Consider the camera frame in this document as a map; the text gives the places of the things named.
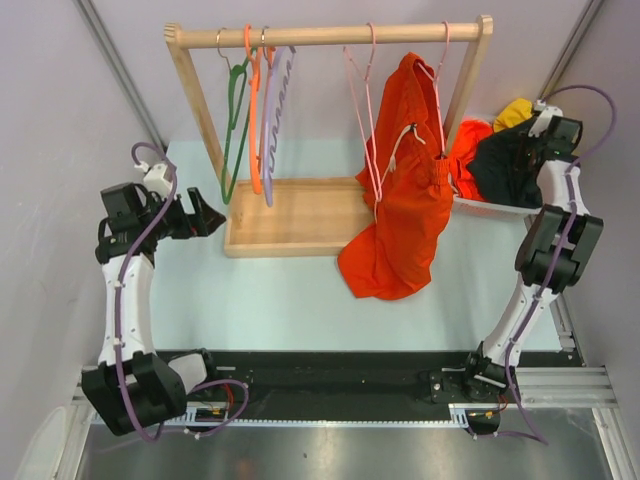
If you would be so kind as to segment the black shorts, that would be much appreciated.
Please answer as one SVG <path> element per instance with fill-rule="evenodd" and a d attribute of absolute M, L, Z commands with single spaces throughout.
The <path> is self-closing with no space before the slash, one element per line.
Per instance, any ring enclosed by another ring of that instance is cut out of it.
<path fill-rule="evenodd" d="M 536 176 L 527 167 L 533 120 L 494 133 L 478 143 L 468 164 L 480 195 L 489 203 L 527 209 L 542 205 Z"/>

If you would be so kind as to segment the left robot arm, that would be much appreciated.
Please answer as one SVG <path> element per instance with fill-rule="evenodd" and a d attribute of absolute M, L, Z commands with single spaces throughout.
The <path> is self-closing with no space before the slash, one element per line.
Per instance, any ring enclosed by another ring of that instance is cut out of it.
<path fill-rule="evenodd" d="M 198 188 L 189 188 L 188 197 L 191 213 L 179 196 L 164 198 L 140 183 L 101 192 L 106 216 L 98 226 L 95 255 L 106 286 L 105 333 L 98 365 L 82 373 L 81 388 L 116 436 L 162 425 L 185 413 L 190 393 L 207 400 L 221 387 L 205 350 L 166 360 L 152 339 L 150 295 L 158 243 L 208 237 L 226 221 Z"/>

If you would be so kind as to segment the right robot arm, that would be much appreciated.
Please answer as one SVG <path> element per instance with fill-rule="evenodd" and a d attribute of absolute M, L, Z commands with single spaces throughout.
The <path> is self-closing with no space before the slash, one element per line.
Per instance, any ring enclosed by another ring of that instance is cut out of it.
<path fill-rule="evenodd" d="M 590 214 L 582 199 L 580 166 L 573 153 L 581 134 L 581 122 L 559 109 L 534 116 L 519 157 L 535 174 L 543 205 L 516 255 L 514 292 L 496 327 L 462 367 L 430 373 L 432 402 L 485 403 L 504 397 L 514 384 L 532 327 L 584 273 L 604 222 Z"/>

